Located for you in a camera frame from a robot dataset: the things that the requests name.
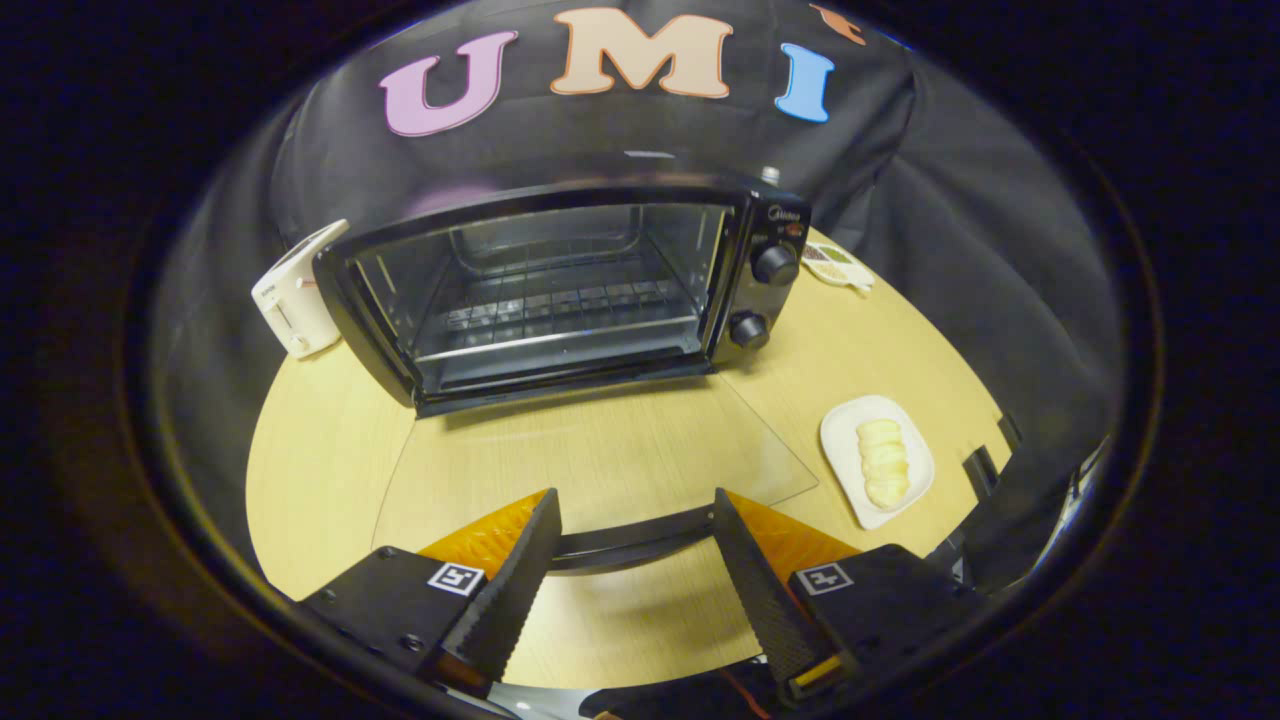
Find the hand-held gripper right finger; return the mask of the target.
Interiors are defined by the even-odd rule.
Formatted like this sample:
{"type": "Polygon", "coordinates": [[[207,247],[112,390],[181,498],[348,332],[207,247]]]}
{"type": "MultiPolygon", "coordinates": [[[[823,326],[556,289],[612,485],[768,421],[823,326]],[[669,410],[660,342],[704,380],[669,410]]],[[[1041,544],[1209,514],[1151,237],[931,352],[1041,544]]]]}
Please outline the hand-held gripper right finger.
{"type": "Polygon", "coordinates": [[[904,683],[987,598],[899,544],[861,551],[727,489],[713,537],[790,707],[855,703],[904,683]]]}

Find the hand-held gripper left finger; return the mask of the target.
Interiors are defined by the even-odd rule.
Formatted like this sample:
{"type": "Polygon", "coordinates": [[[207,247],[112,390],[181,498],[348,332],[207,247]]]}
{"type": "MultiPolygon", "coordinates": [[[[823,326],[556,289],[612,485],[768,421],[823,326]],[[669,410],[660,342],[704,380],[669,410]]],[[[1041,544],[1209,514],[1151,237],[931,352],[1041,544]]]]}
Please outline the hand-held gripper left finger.
{"type": "Polygon", "coordinates": [[[541,489],[417,552],[384,544],[301,605],[401,673],[484,697],[550,569],[559,505],[554,488],[541,489]]]}

